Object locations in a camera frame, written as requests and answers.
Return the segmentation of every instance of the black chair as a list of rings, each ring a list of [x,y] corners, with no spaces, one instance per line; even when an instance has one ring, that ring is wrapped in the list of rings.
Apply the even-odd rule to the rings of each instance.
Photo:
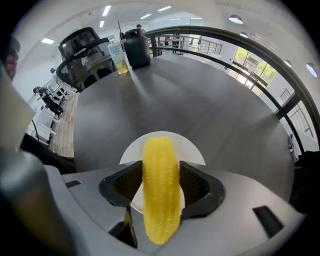
[[[116,71],[108,50],[109,39],[100,39],[91,28],[80,29],[59,44],[64,60],[56,75],[80,92]]]

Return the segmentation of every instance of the white plate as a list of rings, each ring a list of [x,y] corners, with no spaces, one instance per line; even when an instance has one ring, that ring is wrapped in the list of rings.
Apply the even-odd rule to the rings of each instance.
[[[169,131],[154,131],[147,133],[130,144],[130,146],[125,150],[120,160],[120,165],[128,162],[142,160],[142,154],[144,150],[145,143],[150,137],[169,137],[172,141],[173,147],[175,149],[176,158],[179,161],[191,162],[198,165],[206,165],[203,156],[201,155],[199,149],[187,138]],[[137,210],[139,213],[144,212],[144,194],[143,185],[139,187],[136,192],[131,206]],[[181,189],[181,210],[185,207],[185,197]]]

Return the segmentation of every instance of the chair backrest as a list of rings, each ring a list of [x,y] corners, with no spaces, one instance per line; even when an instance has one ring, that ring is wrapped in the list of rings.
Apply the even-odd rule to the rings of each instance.
[[[116,71],[108,50],[109,40],[96,40],[69,56],[56,69],[63,82],[83,91],[96,81]]]

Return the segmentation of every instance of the trees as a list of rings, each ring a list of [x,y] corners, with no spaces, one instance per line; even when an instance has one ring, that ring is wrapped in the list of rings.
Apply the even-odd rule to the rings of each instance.
[[[239,64],[244,64],[248,51],[241,47],[238,47],[234,56],[234,60]],[[270,66],[266,61],[262,60],[253,70],[258,76],[260,76],[267,83],[271,81],[277,72],[272,66]]]
[[[241,48],[241,47],[238,47],[238,49],[236,50],[236,53],[235,53],[235,56],[234,56],[234,59],[237,61],[237,62],[240,62],[239,60],[240,59],[244,59],[248,54],[248,51]]]

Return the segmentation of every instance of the black bottle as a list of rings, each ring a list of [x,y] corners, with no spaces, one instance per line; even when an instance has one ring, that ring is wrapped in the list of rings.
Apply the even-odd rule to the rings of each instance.
[[[140,28],[125,32],[124,49],[131,67],[142,68],[149,65],[151,58],[148,39]]]

